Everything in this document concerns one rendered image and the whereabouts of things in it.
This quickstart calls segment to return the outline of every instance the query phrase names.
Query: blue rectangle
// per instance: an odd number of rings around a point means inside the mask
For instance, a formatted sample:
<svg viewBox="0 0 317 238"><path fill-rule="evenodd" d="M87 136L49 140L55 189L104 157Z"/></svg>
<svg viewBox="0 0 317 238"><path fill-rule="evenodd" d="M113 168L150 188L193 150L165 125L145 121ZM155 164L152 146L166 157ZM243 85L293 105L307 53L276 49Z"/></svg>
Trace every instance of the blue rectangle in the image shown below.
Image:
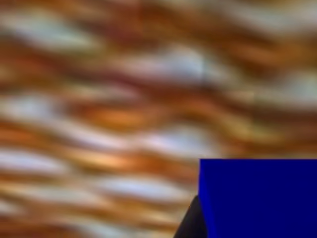
<svg viewBox="0 0 317 238"><path fill-rule="evenodd" d="M317 160L201 160L209 238L317 238Z"/></svg>

